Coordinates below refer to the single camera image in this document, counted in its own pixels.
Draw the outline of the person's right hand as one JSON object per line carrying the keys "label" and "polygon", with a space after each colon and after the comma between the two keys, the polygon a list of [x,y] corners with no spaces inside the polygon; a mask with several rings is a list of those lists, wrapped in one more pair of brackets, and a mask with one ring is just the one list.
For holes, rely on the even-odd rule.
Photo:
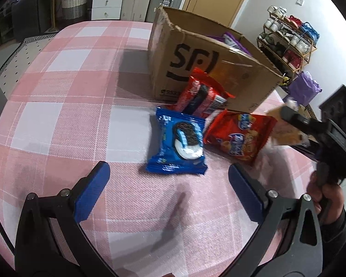
{"label": "person's right hand", "polygon": [[331,224],[341,216],[344,211],[344,194],[338,184],[317,185],[317,173],[310,176],[307,194],[311,197],[321,224]]}

